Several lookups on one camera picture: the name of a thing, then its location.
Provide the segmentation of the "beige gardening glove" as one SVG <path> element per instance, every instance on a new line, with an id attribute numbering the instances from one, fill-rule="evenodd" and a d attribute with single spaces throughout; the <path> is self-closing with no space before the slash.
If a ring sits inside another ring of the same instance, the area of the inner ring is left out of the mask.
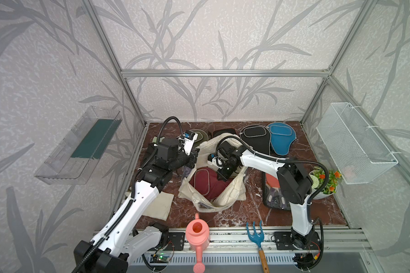
<path id="1" fill-rule="evenodd" d="M 174 195 L 171 193 L 160 193 L 157 198 L 149 204 L 142 216 L 166 221 L 172 207 L 173 199 Z"/>

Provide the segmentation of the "clear plastic shelf tray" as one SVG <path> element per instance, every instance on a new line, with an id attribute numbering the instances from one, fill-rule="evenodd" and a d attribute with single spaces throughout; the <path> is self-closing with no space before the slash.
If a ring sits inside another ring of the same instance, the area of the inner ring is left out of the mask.
<path id="1" fill-rule="evenodd" d="M 123 118 L 119 110 L 87 108 L 34 176 L 48 185 L 85 185 Z"/>

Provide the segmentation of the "beige canvas tote bag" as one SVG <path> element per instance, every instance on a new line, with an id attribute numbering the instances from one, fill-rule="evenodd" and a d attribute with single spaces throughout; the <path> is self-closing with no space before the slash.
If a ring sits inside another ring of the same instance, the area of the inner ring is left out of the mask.
<path id="1" fill-rule="evenodd" d="M 232 207 L 236 201 L 246 200 L 244 177 L 247 167 L 238 167 L 230 175 L 227 182 L 217 180 L 216 183 L 213 183 L 213 177 L 216 175 L 218 168 L 208 164 L 207 159 L 210 154 L 216 151 L 218 143 L 225 137 L 227 137 L 226 141 L 233 146 L 240 144 L 235 140 L 237 136 L 230 133 L 223 133 L 207 142 L 203 142 L 198 146 L 199 153 L 196 164 L 190 173 L 181 180 L 178 197 L 191 201 L 194 207 L 202 213 L 220 212 Z M 193 179 L 199 178 L 202 172 L 206 175 L 205 195 L 192 185 Z"/>

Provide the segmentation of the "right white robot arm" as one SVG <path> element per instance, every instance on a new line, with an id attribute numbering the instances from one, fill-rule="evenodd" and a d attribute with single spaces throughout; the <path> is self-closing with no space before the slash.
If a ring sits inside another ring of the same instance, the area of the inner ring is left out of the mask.
<path id="1" fill-rule="evenodd" d="M 281 192 L 290 203 L 292 213 L 291 244 L 296 249 L 305 249 L 315 233 L 310 215 L 312 200 L 322 192 L 329 182 L 329 170 L 319 162 L 297 159 L 281 159 L 255 151 L 237 136 L 223 137 L 211 153 L 207 162 L 217 167 L 219 180 L 228 180 L 239 167 L 258 169 L 275 177 Z M 305 169 L 306 164 L 321 168 L 326 177 L 319 189 L 312 192 L 313 180 Z"/>

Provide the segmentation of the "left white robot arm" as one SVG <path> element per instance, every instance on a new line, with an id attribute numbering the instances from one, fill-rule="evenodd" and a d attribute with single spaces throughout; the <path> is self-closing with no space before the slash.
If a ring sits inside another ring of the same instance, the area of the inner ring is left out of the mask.
<path id="1" fill-rule="evenodd" d="M 181 130 L 176 138 L 158 133 L 135 176 L 133 192 L 93 239 L 76 246 L 75 273 L 124 273 L 130 262 L 159 245 L 164 231 L 156 226 L 149 226 L 134 237 L 130 234 L 171 181 L 174 171 L 195 166 L 199 150 L 193 145 L 197 137 L 191 130 Z"/>

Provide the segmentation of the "blue hand rake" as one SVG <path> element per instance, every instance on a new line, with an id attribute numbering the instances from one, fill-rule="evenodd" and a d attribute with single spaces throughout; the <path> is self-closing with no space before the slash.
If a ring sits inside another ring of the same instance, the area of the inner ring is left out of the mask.
<path id="1" fill-rule="evenodd" d="M 259 253 L 263 273 L 270 273 L 268 263 L 267 263 L 267 258 L 265 256 L 264 250 L 261 246 L 261 244 L 263 243 L 263 241 L 265 239 L 262 223 L 263 223 L 262 221 L 259 223 L 260 233 L 258 233 L 256 231 L 255 222 L 253 222 L 253 224 L 252 224 L 253 233 L 251 233 L 250 230 L 249 230 L 249 223 L 248 222 L 246 223 L 246 230 L 247 230 L 247 235 L 248 235 L 249 240 L 251 242 L 255 243 L 257 248 L 258 248 L 258 253 Z"/>

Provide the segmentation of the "red black ping pong set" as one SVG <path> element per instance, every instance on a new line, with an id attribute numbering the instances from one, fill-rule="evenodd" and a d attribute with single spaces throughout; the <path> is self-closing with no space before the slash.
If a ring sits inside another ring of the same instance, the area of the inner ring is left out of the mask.
<path id="1" fill-rule="evenodd" d="M 225 129 L 219 129 L 219 130 L 215 130 L 213 131 L 213 133 L 211 134 L 213 138 L 222 135 L 224 133 L 229 133 L 229 134 L 236 134 L 236 130 L 234 128 L 225 128 Z"/>

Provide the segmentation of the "clear case red paddles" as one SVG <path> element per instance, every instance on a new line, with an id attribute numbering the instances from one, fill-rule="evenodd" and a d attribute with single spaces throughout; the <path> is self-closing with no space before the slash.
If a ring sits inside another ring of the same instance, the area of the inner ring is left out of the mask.
<path id="1" fill-rule="evenodd" d="M 290 204 L 281 192 L 279 180 L 263 172 L 261 181 L 263 204 L 271 209 L 290 210 Z"/>

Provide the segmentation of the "potted flower plant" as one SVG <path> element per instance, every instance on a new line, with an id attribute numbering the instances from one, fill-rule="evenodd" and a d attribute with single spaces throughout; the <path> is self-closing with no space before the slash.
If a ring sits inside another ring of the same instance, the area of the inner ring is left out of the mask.
<path id="1" fill-rule="evenodd" d="M 338 170 L 329 171 L 329 174 L 326 175 L 319 166 L 315 166 L 309 175 L 313 181 L 312 193 L 322 188 L 322 191 L 313 198 L 314 200 L 321 200 L 334 195 L 337 192 L 339 183 L 343 179 L 343 175 Z"/>

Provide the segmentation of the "pink watering can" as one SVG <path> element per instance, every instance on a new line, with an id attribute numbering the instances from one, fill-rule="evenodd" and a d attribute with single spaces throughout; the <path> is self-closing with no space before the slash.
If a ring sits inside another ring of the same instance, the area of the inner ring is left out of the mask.
<path id="1" fill-rule="evenodd" d="M 186 239 L 196 256 L 196 264 L 193 267 L 193 272 L 204 273 L 206 266 L 202 258 L 203 252 L 210 244 L 210 229 L 208 224 L 199 218 L 199 213 L 196 213 L 194 220 L 189 222 L 186 228 Z"/>

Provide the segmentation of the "maroon paddle case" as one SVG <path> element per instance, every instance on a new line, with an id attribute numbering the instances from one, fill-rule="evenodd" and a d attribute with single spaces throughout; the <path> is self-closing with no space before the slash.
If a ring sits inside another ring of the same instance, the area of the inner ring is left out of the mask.
<path id="1" fill-rule="evenodd" d="M 193 186 L 208 201 L 215 200 L 230 185 L 233 178 L 227 181 L 219 180 L 218 174 L 208 167 L 202 167 L 195 171 L 189 184 Z"/>

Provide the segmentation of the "olive green paddle case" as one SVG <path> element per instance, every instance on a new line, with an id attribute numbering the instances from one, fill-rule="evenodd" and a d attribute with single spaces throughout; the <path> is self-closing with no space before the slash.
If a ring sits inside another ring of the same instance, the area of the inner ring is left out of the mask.
<path id="1" fill-rule="evenodd" d="M 198 147 L 203 142 L 209 140 L 208 134 L 201 129 L 191 129 L 192 132 L 196 133 L 197 139 L 194 141 L 193 147 Z"/>

